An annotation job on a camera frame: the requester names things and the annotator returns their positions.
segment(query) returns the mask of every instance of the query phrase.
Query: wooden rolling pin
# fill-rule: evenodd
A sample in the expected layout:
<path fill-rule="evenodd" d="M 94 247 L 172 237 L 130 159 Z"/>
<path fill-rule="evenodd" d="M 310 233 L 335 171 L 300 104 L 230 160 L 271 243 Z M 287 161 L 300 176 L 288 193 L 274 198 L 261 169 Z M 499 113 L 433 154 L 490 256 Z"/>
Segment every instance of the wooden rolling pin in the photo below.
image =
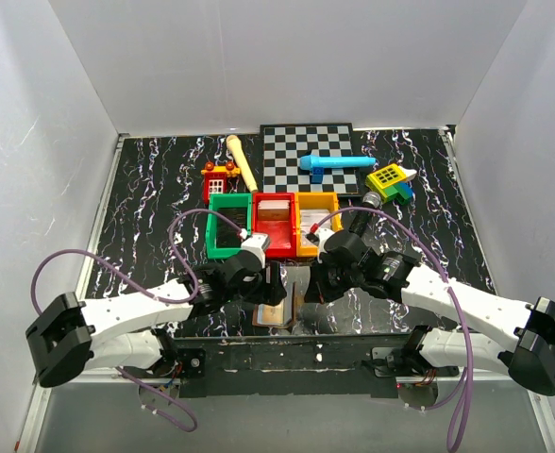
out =
<path fill-rule="evenodd" d="M 259 188 L 257 187 L 257 181 L 255 181 L 255 177 L 250 171 L 248 160 L 246 160 L 246 156 L 242 150 L 242 142 L 240 142 L 240 139 L 235 135 L 228 136 L 226 142 L 227 149 L 231 151 L 231 156 L 233 156 L 236 164 L 240 167 L 244 184 L 251 193 L 258 192 Z"/>

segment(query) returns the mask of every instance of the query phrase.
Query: yellow bin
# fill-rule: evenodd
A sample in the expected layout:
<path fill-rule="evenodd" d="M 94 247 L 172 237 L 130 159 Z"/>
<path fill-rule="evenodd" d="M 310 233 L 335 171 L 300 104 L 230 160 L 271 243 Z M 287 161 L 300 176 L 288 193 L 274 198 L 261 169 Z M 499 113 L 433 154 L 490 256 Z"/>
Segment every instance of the yellow bin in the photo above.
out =
<path fill-rule="evenodd" d="M 328 210 L 334 212 L 338 210 L 338 197 L 334 192 L 296 192 L 294 193 L 296 202 L 296 255 L 298 257 L 315 257 L 317 256 L 317 247 L 301 243 L 304 232 L 301 231 L 300 220 L 301 210 Z M 341 216 L 335 215 L 331 219 L 332 231 L 340 231 L 343 229 Z"/>

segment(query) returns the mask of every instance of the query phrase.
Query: green toy block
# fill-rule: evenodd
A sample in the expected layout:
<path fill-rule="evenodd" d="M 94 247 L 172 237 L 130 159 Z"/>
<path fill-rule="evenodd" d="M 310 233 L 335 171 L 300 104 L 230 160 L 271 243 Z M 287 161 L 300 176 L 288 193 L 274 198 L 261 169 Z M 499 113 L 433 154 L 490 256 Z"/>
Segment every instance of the green toy block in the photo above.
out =
<path fill-rule="evenodd" d="M 246 208 L 246 225 L 241 225 L 241 227 L 245 227 L 250 234 L 252 232 L 252 193 L 214 193 L 210 196 L 210 210 L 229 208 Z M 229 258 L 240 251 L 240 247 L 217 246 L 218 222 L 223 223 L 216 215 L 209 214 L 206 223 L 206 250 L 207 256 L 211 260 Z"/>
<path fill-rule="evenodd" d="M 413 199 L 412 189 L 405 182 L 397 182 L 393 187 L 397 190 L 397 202 L 400 205 L 407 205 Z"/>
<path fill-rule="evenodd" d="M 395 186 L 385 187 L 384 189 L 382 189 L 381 187 L 377 187 L 377 192 L 382 199 L 382 204 L 395 200 L 397 194 L 399 193 Z"/>

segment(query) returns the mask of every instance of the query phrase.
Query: plastic container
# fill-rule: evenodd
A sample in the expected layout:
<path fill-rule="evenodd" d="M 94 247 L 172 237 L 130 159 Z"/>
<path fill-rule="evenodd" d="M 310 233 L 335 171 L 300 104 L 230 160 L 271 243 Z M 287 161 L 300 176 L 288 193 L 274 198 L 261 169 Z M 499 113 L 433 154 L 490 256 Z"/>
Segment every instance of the plastic container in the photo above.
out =
<path fill-rule="evenodd" d="M 294 201 L 296 203 L 296 255 L 298 257 L 315 257 L 317 256 L 317 246 L 301 242 L 302 237 L 308 232 L 301 229 L 301 211 L 327 210 L 334 212 L 339 209 L 338 196 L 334 192 L 297 192 L 294 194 Z M 332 231 L 343 229 L 340 215 L 335 215 L 330 220 Z"/>
<path fill-rule="evenodd" d="M 245 225 L 243 222 L 238 222 L 235 219 L 234 222 L 242 228 L 246 228 L 248 233 L 252 231 L 252 194 L 251 193 L 214 193 L 210 196 L 210 210 L 225 210 L 242 208 L 246 209 L 246 220 Z M 206 223 L 206 249 L 207 256 L 211 260 L 222 260 L 229 258 L 240 251 L 240 246 L 229 246 L 223 247 L 220 244 L 217 245 L 217 234 L 218 234 L 218 222 L 224 223 L 216 215 L 209 215 L 209 220 Z M 237 238 L 237 232 L 233 231 L 233 235 Z"/>
<path fill-rule="evenodd" d="M 284 220 L 261 220 L 259 203 L 264 200 L 287 201 L 288 216 Z M 294 193 L 254 193 L 252 195 L 252 230 L 255 233 L 266 233 L 271 243 L 265 251 L 267 258 L 296 257 L 296 201 Z"/>

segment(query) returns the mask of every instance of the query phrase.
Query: floor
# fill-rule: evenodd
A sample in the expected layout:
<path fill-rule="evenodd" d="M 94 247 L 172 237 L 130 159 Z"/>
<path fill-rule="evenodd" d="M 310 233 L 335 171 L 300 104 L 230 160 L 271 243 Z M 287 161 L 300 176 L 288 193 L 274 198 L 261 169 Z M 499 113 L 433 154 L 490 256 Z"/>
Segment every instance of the floor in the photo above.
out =
<path fill-rule="evenodd" d="M 454 385 L 440 382 L 440 392 Z M 220 396 L 187 404 L 200 421 L 193 433 L 140 410 L 134 385 L 68 383 L 53 390 L 36 452 L 443 453 L 454 406 L 423 415 L 400 400 L 367 395 Z M 189 423 L 177 409 L 170 413 Z M 545 453 L 527 391 L 512 381 L 476 381 L 460 451 Z"/>
<path fill-rule="evenodd" d="M 262 181 L 259 135 L 241 136 L 257 182 Z M 389 204 L 393 214 L 439 257 L 451 277 L 492 292 L 479 243 L 446 152 L 447 136 L 438 129 L 354 132 L 354 150 L 377 158 L 376 169 L 397 162 L 418 171 L 412 182 L 414 201 Z M 175 267 L 166 228 L 184 210 L 203 208 L 203 177 L 207 161 L 228 160 L 224 136 L 125 139 L 97 252 L 145 287 L 158 286 L 182 273 Z M 229 192 L 246 192 L 240 178 L 229 180 Z M 352 215 L 344 215 L 347 227 Z M 179 229 L 177 240 L 191 264 L 206 261 L 206 216 L 196 214 Z M 364 239 L 378 250 L 403 250 L 418 256 L 404 235 L 378 220 Z M 129 293 L 129 288 L 93 267 L 88 297 Z M 293 334 L 406 332 L 416 325 L 454 326 L 421 309 L 373 300 L 359 290 L 326 305 L 307 304 L 297 314 Z M 252 307 L 232 303 L 208 318 L 172 326 L 175 336 L 269 335 L 252 325 Z"/>

